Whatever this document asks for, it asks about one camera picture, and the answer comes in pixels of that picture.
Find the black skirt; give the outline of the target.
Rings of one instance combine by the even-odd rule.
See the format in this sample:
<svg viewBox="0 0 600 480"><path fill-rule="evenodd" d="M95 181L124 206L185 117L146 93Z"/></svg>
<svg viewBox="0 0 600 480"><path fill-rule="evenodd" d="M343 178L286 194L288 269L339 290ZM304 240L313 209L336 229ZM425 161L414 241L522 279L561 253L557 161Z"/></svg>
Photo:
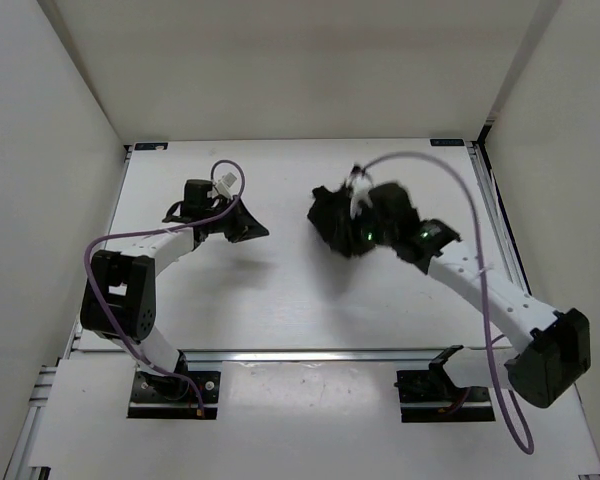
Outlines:
<svg viewBox="0 0 600 480"><path fill-rule="evenodd" d="M357 220L350 217L351 189L342 184L331 191L325 186L312 190L313 204L307 219L320 238L337 254L345 258L361 257L375 248Z"/></svg>

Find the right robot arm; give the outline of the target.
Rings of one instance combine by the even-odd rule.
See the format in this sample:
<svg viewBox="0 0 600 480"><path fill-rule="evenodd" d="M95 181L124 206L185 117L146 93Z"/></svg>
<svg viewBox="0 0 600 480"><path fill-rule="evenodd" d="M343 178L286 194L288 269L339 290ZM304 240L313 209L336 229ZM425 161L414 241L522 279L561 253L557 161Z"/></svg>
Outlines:
<svg viewBox="0 0 600 480"><path fill-rule="evenodd" d="M420 219L397 182L349 184L350 216L369 246L384 246L403 261L450 288L509 341L510 357L499 358L506 388L526 402L547 408L591 366L590 322L579 310L560 312L494 270L483 268L477 251L438 219Z"/></svg>

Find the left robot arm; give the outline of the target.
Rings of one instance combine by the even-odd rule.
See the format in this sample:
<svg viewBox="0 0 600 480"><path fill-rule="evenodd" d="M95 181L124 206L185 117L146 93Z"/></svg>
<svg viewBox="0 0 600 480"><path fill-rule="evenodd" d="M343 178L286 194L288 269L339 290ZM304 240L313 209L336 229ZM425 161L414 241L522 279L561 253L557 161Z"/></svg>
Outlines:
<svg viewBox="0 0 600 480"><path fill-rule="evenodd" d="M119 327L110 322L93 284L83 296L81 326L120 346L136 360L144 381L168 400L201 391L189 381L184 353L164 339L155 326L156 278L180 257L192 253L208 236L222 234L231 243L265 237L269 230L233 197L173 204L163 219L167 227L198 222L175 232L148 236L123 251L99 250L91 271L106 306Z"/></svg>

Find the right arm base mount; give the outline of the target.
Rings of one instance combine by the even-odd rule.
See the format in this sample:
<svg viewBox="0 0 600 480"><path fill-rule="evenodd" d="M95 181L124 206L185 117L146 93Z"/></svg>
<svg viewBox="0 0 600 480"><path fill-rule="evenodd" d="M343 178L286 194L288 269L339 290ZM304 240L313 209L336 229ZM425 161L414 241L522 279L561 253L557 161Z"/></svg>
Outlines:
<svg viewBox="0 0 600 480"><path fill-rule="evenodd" d="M397 370L403 424L494 422L495 414L486 387L457 387L443 371L451 356L462 349L452 345L431 360L426 369Z"/></svg>

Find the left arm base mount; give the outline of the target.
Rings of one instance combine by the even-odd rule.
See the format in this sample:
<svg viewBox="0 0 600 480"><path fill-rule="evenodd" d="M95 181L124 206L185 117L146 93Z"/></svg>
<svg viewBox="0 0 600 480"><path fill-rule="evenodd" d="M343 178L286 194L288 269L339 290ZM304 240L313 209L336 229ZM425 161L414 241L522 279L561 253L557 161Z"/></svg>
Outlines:
<svg viewBox="0 0 600 480"><path fill-rule="evenodd" d="M189 382L170 376L159 376L136 368L131 386L127 417L129 419L216 420L221 386L219 370L201 370L178 364L198 388L203 408Z"/></svg>

